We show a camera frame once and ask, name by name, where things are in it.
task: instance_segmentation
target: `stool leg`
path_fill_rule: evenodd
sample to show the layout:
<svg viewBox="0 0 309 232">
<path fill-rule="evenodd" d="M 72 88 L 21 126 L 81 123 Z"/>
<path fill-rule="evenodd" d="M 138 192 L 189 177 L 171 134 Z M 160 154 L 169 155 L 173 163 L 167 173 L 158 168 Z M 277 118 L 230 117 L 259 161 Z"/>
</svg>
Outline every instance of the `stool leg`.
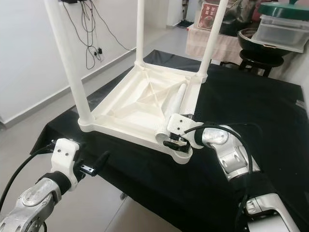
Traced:
<svg viewBox="0 0 309 232">
<path fill-rule="evenodd" d="M 271 68 L 265 69 L 264 73 L 263 73 L 263 77 L 268 77 L 268 75 L 270 74 Z"/>
<path fill-rule="evenodd" d="M 245 70 L 246 66 L 247 66 L 247 63 L 243 60 L 242 63 L 240 64 L 238 70 Z"/>
</svg>

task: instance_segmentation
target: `plastic container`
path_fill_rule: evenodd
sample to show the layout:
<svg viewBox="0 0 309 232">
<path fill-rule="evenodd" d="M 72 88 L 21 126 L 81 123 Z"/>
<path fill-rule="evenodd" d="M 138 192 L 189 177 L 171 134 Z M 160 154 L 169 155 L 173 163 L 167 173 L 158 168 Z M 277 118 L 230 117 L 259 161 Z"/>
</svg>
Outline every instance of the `plastic container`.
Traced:
<svg viewBox="0 0 309 232">
<path fill-rule="evenodd" d="M 255 42 L 288 51 L 304 52 L 309 38 L 309 22 L 261 16 L 261 23 L 252 37 Z"/>
</svg>

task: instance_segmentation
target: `floor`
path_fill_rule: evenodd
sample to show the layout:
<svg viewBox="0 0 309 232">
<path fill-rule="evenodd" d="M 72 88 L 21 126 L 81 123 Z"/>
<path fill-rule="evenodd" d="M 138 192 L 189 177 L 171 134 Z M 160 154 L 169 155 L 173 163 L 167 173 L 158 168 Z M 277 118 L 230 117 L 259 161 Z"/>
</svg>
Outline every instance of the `floor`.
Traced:
<svg viewBox="0 0 309 232">
<path fill-rule="evenodd" d="M 157 49 L 183 57 L 187 31 L 181 28 L 160 32 L 160 38 L 146 44 L 144 55 Z M 104 71 L 116 77 L 133 65 L 131 55 Z M 87 94 L 102 86 L 102 78 L 85 83 Z M 0 130 L 0 192 L 16 168 L 25 160 L 45 124 L 74 105 L 71 94 L 47 105 L 45 108 L 7 129 Z M 37 179 L 50 170 L 51 154 L 34 158 L 19 174 L 7 196 L 2 215 L 7 214 L 20 193 L 31 187 Z M 120 199 L 121 191 L 101 177 L 87 177 L 77 189 L 63 196 L 46 223 L 49 232 L 98 231 L 98 232 L 179 232 L 177 228 L 147 210 L 131 198 Z"/>
</svg>

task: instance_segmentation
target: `black tablecloth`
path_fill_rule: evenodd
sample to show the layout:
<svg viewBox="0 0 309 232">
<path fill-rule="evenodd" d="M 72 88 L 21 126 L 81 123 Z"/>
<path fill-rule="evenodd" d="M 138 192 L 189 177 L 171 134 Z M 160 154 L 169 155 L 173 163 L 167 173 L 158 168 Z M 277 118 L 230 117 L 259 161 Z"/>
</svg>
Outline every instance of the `black tablecloth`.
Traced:
<svg viewBox="0 0 309 232">
<path fill-rule="evenodd" d="M 145 61 L 193 72 L 200 64 L 160 51 L 153 51 Z M 90 108 L 97 106 L 127 72 L 91 94 Z M 262 138 L 255 127 L 233 128 L 248 141 L 253 157 L 301 231 L 309 231 L 300 219 L 309 218 L 308 118 L 296 101 L 303 101 L 300 86 L 210 65 L 195 120 L 259 124 Z M 84 133 L 77 119 L 72 107 L 49 122 L 33 151 L 52 139 L 72 138 L 86 142 L 83 157 L 91 165 L 109 150 L 111 156 L 99 175 L 183 232 L 233 230 L 237 200 L 212 149 L 194 150 L 189 163 L 180 165 L 169 155 L 146 147 L 96 131 Z"/>
</svg>

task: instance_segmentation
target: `black bowl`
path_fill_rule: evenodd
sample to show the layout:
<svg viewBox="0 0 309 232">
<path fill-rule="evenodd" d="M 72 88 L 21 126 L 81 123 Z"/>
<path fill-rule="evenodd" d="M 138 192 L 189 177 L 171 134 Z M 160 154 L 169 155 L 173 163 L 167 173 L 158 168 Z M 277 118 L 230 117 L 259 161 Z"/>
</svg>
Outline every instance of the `black bowl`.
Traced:
<svg viewBox="0 0 309 232">
<path fill-rule="evenodd" d="M 240 46 L 244 50 L 254 51 L 257 53 L 267 53 L 272 55 L 285 56 L 291 51 L 276 48 L 267 44 L 258 44 L 251 40 L 252 36 L 256 33 L 255 28 L 246 28 L 237 32 L 237 37 Z"/>
</svg>

